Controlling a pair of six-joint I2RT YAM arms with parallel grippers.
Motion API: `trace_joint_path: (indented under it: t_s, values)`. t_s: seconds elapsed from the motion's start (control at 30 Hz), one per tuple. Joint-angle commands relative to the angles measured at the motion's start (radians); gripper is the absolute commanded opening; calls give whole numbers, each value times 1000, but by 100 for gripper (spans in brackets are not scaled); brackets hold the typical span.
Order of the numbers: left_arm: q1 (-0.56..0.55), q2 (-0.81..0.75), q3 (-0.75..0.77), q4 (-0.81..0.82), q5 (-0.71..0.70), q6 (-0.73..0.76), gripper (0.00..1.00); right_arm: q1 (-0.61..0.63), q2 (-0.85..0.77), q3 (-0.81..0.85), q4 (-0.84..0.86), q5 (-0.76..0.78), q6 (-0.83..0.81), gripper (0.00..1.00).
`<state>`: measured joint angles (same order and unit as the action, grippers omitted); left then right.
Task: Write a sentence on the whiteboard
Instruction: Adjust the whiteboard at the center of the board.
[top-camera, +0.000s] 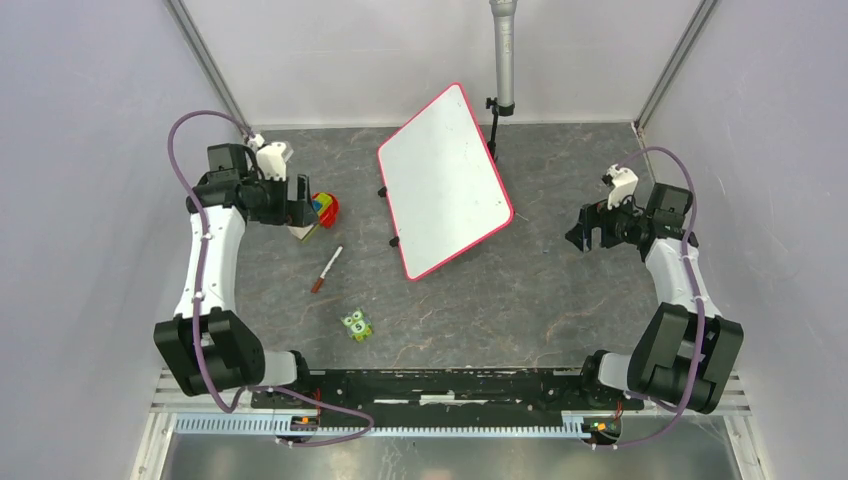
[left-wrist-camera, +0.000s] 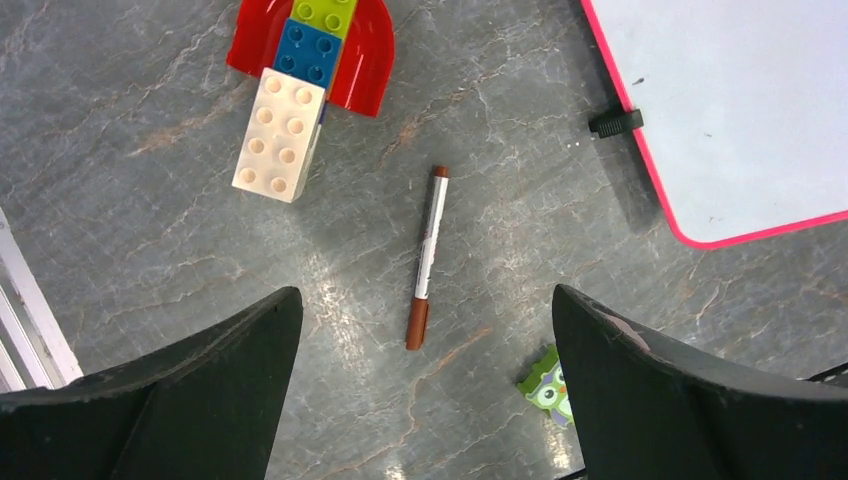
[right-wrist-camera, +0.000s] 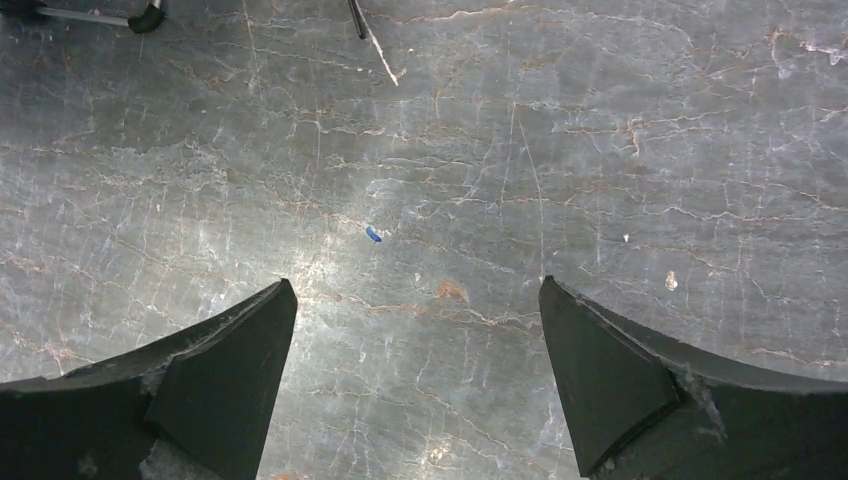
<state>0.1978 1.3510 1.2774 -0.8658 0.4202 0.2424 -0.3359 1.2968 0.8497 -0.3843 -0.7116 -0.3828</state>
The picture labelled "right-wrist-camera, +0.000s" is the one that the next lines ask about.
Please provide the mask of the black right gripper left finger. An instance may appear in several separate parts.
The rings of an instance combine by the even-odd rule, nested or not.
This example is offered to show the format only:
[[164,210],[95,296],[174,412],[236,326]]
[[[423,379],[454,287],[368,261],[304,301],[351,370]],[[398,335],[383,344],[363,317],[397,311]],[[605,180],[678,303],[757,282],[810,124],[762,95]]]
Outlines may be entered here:
[[1,387],[5,479],[145,479],[156,458],[258,473],[298,301],[281,279],[124,354]]

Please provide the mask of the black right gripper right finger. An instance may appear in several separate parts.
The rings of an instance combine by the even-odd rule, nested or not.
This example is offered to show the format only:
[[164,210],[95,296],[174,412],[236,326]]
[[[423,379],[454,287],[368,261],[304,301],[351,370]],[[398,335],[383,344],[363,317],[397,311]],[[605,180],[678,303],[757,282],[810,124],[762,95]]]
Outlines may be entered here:
[[845,383],[702,350],[553,277],[538,301],[582,477],[846,477]]

